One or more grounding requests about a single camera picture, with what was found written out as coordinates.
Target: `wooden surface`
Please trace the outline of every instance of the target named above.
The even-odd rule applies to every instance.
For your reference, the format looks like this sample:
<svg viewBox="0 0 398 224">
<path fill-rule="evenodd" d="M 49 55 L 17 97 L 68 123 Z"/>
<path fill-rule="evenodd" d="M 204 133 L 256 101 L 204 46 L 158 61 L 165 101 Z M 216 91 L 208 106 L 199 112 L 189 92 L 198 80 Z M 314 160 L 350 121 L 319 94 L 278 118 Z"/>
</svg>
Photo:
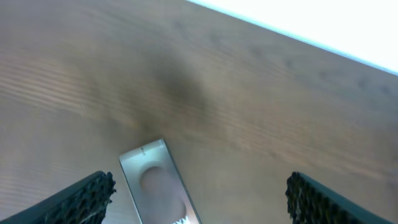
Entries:
<svg viewBox="0 0 398 224">
<path fill-rule="evenodd" d="M 398 77 L 189 2 L 0 1 L 0 120 L 0 219 L 103 170 L 138 223 L 163 135 L 203 223 L 290 223 L 293 170 L 398 222 Z"/>
</svg>

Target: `silver rectangular object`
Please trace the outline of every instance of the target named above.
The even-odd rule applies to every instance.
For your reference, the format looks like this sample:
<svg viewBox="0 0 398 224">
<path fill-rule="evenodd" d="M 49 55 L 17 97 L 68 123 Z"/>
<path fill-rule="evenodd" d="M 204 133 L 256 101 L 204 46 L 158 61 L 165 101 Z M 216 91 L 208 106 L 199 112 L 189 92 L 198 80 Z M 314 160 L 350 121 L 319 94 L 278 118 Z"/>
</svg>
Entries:
<svg viewBox="0 0 398 224">
<path fill-rule="evenodd" d="M 141 224 L 200 224 L 163 139 L 119 158 Z"/>
</svg>

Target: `bright white area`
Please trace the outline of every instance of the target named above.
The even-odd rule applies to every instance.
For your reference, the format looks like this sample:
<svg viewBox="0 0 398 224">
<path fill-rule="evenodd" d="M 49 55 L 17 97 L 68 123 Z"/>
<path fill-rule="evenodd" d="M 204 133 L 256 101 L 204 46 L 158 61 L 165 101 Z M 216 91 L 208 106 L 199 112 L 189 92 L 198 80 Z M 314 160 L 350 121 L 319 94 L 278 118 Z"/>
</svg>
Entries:
<svg viewBox="0 0 398 224">
<path fill-rule="evenodd" d="M 189 0 L 398 75 L 398 0 Z"/>
</svg>

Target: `wooden table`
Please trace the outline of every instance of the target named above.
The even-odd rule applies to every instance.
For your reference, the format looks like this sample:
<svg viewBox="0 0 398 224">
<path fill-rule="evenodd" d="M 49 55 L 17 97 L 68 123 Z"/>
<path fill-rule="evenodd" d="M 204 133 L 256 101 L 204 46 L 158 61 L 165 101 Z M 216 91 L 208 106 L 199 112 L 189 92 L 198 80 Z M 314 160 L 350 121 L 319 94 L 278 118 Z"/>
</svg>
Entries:
<svg viewBox="0 0 398 224">
<path fill-rule="evenodd" d="M 1 1 L 0 121 L 0 219 L 103 170 L 138 223 L 163 135 L 203 223 L 290 223 L 293 170 L 398 222 L 398 78 L 182 0 Z"/>
</svg>

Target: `textured gripper pad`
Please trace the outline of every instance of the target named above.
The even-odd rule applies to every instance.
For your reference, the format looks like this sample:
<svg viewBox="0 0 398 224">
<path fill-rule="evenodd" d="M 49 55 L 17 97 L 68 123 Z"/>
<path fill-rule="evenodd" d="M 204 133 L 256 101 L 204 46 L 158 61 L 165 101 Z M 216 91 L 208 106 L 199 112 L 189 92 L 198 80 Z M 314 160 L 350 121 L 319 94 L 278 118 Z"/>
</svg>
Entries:
<svg viewBox="0 0 398 224">
<path fill-rule="evenodd" d="M 97 224 L 116 191 L 112 174 L 98 171 L 0 224 Z"/>
<path fill-rule="evenodd" d="M 285 194 L 293 224 L 390 223 L 299 172 L 287 179 Z"/>
</svg>

